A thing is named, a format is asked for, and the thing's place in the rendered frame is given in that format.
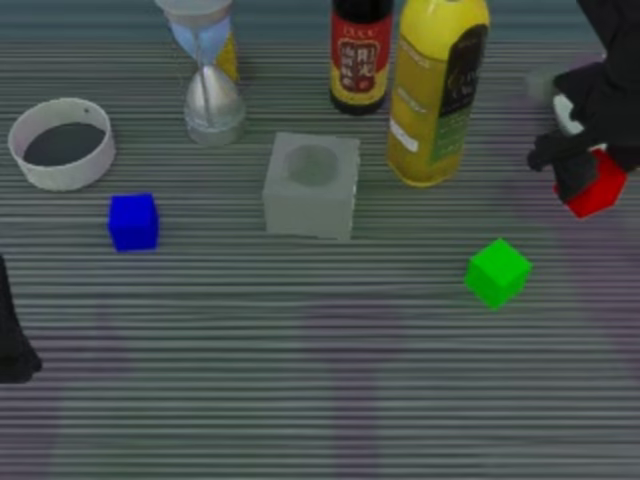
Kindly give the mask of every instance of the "bottle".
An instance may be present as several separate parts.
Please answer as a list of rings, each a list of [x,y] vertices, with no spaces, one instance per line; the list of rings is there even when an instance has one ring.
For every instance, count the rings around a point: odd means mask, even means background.
[[[429,187],[458,169],[488,32],[485,0],[407,0],[387,141],[406,184]]]
[[[393,0],[333,0],[330,95],[342,113],[367,115],[384,103]]]
[[[156,0],[178,45],[194,60],[216,65],[238,81],[231,8],[233,0]]]

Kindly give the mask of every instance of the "yellow bottle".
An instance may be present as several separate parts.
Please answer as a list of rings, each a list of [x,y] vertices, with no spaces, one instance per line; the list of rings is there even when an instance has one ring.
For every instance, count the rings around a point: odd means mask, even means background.
[[[458,169],[488,31],[485,0],[407,0],[387,162],[408,185],[429,187]]]

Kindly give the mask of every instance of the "red label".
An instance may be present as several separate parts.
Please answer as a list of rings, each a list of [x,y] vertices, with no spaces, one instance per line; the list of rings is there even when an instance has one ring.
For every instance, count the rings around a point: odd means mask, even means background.
[[[358,24],[333,14],[331,62],[340,72],[344,90],[358,94],[376,87],[377,74],[389,63],[392,27],[392,15],[376,23]]]

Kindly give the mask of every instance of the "table surface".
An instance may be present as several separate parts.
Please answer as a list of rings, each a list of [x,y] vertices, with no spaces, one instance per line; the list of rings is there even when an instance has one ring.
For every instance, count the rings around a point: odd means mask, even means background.
[[[322,44],[245,42],[241,142],[191,144],[193,71],[169,42],[15,42],[0,52],[0,132],[29,106],[89,98],[119,154],[53,194],[0,149],[0,251],[45,362],[0,387],[0,479],[637,479],[638,183],[578,222],[525,167],[549,109],[536,66],[592,44],[493,42],[458,175],[403,186],[384,162],[387,110],[327,101]],[[350,243],[266,236],[274,134],[362,141]],[[114,193],[151,191],[161,242],[118,255]],[[462,285],[497,237],[533,263],[499,312]]]

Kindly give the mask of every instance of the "gray cube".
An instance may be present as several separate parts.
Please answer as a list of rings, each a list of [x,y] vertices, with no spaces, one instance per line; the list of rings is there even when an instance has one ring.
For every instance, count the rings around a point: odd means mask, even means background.
[[[360,140],[277,133],[264,183],[267,232],[349,240]]]

